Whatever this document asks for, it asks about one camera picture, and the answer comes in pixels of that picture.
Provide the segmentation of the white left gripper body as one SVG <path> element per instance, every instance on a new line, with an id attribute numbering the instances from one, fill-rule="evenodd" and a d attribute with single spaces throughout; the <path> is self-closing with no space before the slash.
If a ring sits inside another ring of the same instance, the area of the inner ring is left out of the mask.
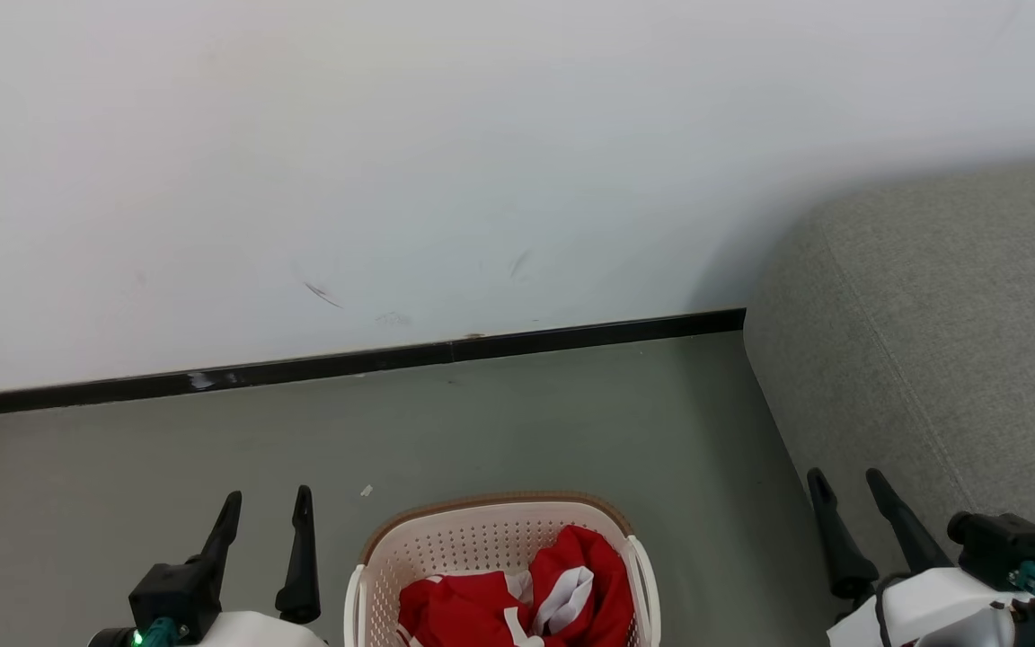
<path id="1" fill-rule="evenodd" d="M 309 627 L 255 611 L 221 613 L 205 633 L 201 647 L 323 647 L 328 643 Z"/>

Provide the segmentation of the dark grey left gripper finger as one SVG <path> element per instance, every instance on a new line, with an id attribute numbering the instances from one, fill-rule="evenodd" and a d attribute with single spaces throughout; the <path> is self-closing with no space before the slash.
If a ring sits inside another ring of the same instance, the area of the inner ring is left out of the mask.
<path id="1" fill-rule="evenodd" d="M 199 553 L 202 560 L 214 566 L 214 574 L 217 576 L 225 574 L 227 552 L 237 536 L 242 504 L 241 491 L 233 491 L 226 496 L 212 531 L 209 532 L 204 548 Z"/>
<path id="2" fill-rule="evenodd" d="M 307 625 L 321 615 L 314 504 L 310 487 L 300 484 L 291 519 L 293 541 L 276 610 L 285 622 Z"/>

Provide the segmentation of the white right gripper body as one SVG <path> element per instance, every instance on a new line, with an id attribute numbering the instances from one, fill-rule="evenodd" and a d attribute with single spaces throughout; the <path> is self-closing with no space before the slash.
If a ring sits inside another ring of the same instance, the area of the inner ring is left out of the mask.
<path id="1" fill-rule="evenodd" d="M 899 578 L 828 630 L 830 646 L 1011 646 L 1012 602 L 958 568 Z"/>

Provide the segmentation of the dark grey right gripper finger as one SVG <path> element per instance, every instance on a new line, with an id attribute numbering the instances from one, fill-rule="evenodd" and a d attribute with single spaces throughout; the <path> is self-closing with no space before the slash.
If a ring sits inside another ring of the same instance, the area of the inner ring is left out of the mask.
<path id="1" fill-rule="evenodd" d="M 838 511 L 838 500 L 820 468 L 808 471 L 808 489 L 830 593 L 847 601 L 866 601 L 879 571 L 851 537 Z"/>
<path id="2" fill-rule="evenodd" d="M 936 568 L 953 568 L 954 562 L 937 545 L 931 532 L 917 514 L 900 499 L 879 468 L 868 468 L 865 474 L 876 508 L 888 521 L 909 572 L 921 574 Z"/>

